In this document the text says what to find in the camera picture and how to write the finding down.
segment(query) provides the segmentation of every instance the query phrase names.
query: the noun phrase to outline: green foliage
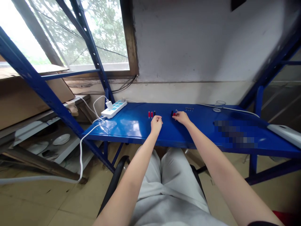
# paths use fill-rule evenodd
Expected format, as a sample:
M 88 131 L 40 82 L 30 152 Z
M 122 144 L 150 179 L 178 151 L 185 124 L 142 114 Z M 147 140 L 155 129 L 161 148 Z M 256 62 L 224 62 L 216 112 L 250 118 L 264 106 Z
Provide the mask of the green foliage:
M 85 41 L 56 1 L 32 1 L 36 9 L 77 34 L 39 13 L 68 64 L 93 64 Z M 127 56 L 119 0 L 82 0 L 82 5 L 96 46 Z M 102 63 L 128 62 L 124 56 L 99 48 L 98 53 Z

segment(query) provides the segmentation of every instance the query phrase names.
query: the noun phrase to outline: cardboard box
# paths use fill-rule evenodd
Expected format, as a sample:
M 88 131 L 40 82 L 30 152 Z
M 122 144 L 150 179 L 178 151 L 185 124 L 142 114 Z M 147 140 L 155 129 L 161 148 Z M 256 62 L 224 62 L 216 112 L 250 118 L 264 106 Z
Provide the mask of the cardboard box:
M 75 98 L 63 79 L 47 83 L 62 103 Z M 0 106 L 0 130 L 49 109 L 19 76 L 0 79 Z

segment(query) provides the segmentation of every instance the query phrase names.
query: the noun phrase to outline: tiled floor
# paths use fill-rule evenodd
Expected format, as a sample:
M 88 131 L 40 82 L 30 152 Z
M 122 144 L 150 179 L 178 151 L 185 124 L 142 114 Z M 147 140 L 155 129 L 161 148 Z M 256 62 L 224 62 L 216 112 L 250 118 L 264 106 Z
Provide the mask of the tiled floor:
M 109 145 L 109 158 L 112 159 L 119 143 Z M 133 158 L 140 145 L 130 144 L 122 148 L 119 158 L 129 155 Z M 243 177 L 248 176 L 249 160 L 245 154 L 225 153 Z M 199 168 L 203 162 L 197 150 L 186 153 L 190 164 Z M 269 157 L 258 157 L 258 171 L 279 163 Z M 1 178 L 31 176 L 36 173 L 20 170 L 1 170 Z M 0 186 L 0 219 L 6 226 L 77 226 L 92 225 L 112 178 L 112 173 L 94 159 L 84 174 L 89 175 L 85 185 L 74 185 L 59 181 L 35 181 Z M 301 171 L 287 174 L 252 186 L 257 194 L 272 209 L 295 213 L 297 194 L 301 191 Z M 228 225 L 236 225 L 221 193 L 208 173 L 200 174 L 211 214 Z

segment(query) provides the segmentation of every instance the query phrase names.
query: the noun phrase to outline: blue metal table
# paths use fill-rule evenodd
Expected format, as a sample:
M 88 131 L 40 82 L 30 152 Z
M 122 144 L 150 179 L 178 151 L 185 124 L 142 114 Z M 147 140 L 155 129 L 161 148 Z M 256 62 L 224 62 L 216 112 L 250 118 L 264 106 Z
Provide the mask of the blue metal table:
M 226 107 L 243 110 L 239 106 Z M 214 112 L 212 107 L 203 105 L 128 103 L 116 116 L 106 119 L 103 125 L 96 127 L 87 139 L 143 144 L 151 131 L 148 112 L 156 111 L 157 115 L 162 116 L 163 121 L 156 145 L 196 148 L 187 129 L 171 117 L 171 112 L 176 110 L 185 111 L 190 120 L 224 152 L 295 158 L 284 163 L 285 167 L 278 165 L 280 170 L 267 172 L 268 177 L 262 172 L 250 175 L 248 181 L 250 184 L 301 169 L 299 161 L 301 150 L 268 130 L 267 122 L 249 113 L 227 109 L 218 113 Z M 95 122 L 83 135 L 100 123 L 101 121 Z M 121 147 L 112 164 L 115 163 Z

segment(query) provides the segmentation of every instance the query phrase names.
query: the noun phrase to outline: black cable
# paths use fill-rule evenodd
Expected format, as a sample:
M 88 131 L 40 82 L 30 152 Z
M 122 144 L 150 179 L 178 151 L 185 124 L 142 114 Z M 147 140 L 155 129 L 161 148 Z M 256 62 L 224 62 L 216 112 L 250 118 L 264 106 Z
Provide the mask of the black cable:
M 134 75 L 133 78 L 130 78 L 132 79 L 125 87 L 123 87 L 129 80 L 127 80 L 119 89 L 117 90 L 113 90 L 112 93 L 115 94 L 115 93 L 119 93 L 119 92 L 122 92 L 124 91 L 125 89 L 127 89 L 135 80 L 135 78 L 137 77 L 137 75 Z M 79 94 L 90 94 L 90 95 L 98 95 L 98 94 L 105 94 L 104 92 L 99 92 L 99 91 L 87 91 L 87 92 L 82 92 L 82 93 L 77 93 L 75 95 L 79 95 Z
M 61 26 L 62 28 L 64 28 L 64 29 L 65 29 L 65 30 L 67 30 L 68 32 L 70 32 L 71 34 L 73 34 L 73 35 L 75 35 L 76 37 L 78 37 L 78 38 L 80 38 L 80 39 L 84 40 L 84 38 L 83 38 L 83 37 L 81 37 L 80 35 L 76 34 L 74 31 L 70 30 L 69 28 L 67 28 L 66 26 L 64 26 L 64 25 L 60 24 L 59 22 L 55 21 L 55 20 L 54 20 L 54 19 L 52 19 L 51 17 L 49 17 L 49 16 L 47 16 L 46 14 L 44 14 L 42 11 L 40 11 L 40 10 L 38 10 L 38 9 L 36 9 L 36 10 L 37 10 L 39 13 L 41 13 L 42 15 L 44 15 L 45 17 L 47 17 L 48 19 L 52 20 L 52 21 L 53 21 L 54 23 L 56 23 L 57 25 Z M 97 45 L 95 45 L 95 46 L 96 46 L 96 48 L 99 48 L 99 49 L 105 50 L 105 51 L 107 51 L 107 52 L 115 53 L 115 54 L 117 54 L 117 55 L 119 55 L 119 56 L 122 56 L 122 57 L 128 58 L 127 56 L 125 56 L 125 55 L 122 55 L 122 54 L 120 54 L 120 53 L 116 53 L 116 52 L 114 52 L 114 51 L 111 51 L 111 50 L 104 49 L 104 48 L 102 48 L 102 47 L 99 47 L 99 46 L 97 46 Z
M 80 54 L 80 55 L 78 55 L 78 57 L 74 60 L 74 61 L 72 61 L 69 65 L 71 65 L 71 64 L 73 64 L 75 61 L 77 61 L 77 59 L 85 52 L 87 50 L 87 48 L 85 48 L 84 49 L 84 51 Z

